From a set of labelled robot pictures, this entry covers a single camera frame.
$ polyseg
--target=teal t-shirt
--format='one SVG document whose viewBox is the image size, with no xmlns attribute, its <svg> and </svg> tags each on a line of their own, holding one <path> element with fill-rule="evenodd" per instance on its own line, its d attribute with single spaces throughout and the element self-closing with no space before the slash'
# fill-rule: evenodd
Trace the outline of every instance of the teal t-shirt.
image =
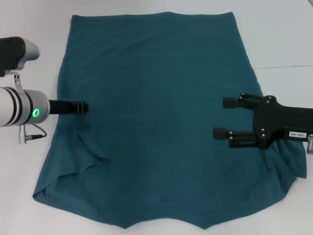
<svg viewBox="0 0 313 235">
<path fill-rule="evenodd" d="M 57 93 L 89 113 L 59 116 L 34 199 L 123 228 L 204 229 L 278 202 L 306 177 L 302 143 L 213 139 L 252 130 L 251 110 L 222 105 L 242 92 L 262 94 L 232 13 L 73 16 Z"/>
</svg>

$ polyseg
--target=teal cloth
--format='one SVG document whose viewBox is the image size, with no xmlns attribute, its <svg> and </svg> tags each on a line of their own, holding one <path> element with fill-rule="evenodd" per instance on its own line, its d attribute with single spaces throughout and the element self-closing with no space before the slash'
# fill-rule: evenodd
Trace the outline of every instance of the teal cloth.
<svg viewBox="0 0 313 235">
<path fill-rule="evenodd" d="M 252 130 L 251 110 L 222 105 L 241 92 L 262 94 L 233 13 L 73 16 L 57 93 L 90 111 L 59 116 L 34 199 L 123 228 L 204 229 L 278 202 L 306 177 L 303 144 L 214 140 Z"/>
</svg>

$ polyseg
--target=green light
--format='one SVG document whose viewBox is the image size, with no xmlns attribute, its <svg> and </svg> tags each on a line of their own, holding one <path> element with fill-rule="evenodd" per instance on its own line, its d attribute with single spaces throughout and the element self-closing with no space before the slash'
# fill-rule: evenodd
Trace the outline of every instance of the green light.
<svg viewBox="0 0 313 235">
<path fill-rule="evenodd" d="M 35 109 L 35 110 L 33 111 L 33 117 L 34 117 L 34 118 L 38 117 L 39 114 L 40 114 L 39 109 Z"/>
</svg>

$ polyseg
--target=white table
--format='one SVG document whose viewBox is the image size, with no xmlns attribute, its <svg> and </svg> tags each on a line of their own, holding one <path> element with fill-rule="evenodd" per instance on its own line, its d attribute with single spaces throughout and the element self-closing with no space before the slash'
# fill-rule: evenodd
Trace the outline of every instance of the white table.
<svg viewBox="0 0 313 235">
<path fill-rule="evenodd" d="M 56 79 L 73 14 L 104 16 L 172 11 L 220 14 L 232 11 L 264 94 L 284 105 L 313 108 L 313 7 L 307 0 L 11 0 L 0 8 L 0 38 L 36 43 L 41 56 L 21 71 L 25 89 L 56 97 Z M 127 230 L 94 222 L 35 202 L 32 193 L 50 146 L 57 118 L 41 126 L 48 138 L 18 145 L 18 128 L 0 128 L 1 235 L 310 235 L 313 233 L 313 157 L 308 178 L 298 179 L 281 202 L 254 215 L 202 230 L 159 219 Z"/>
</svg>

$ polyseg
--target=sticker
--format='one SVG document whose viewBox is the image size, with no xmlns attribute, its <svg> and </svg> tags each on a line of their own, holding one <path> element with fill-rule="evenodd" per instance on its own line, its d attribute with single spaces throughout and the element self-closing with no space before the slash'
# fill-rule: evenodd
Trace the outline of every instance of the sticker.
<svg viewBox="0 0 313 235">
<path fill-rule="evenodd" d="M 306 138 L 307 133 L 289 131 L 289 137 Z"/>
</svg>

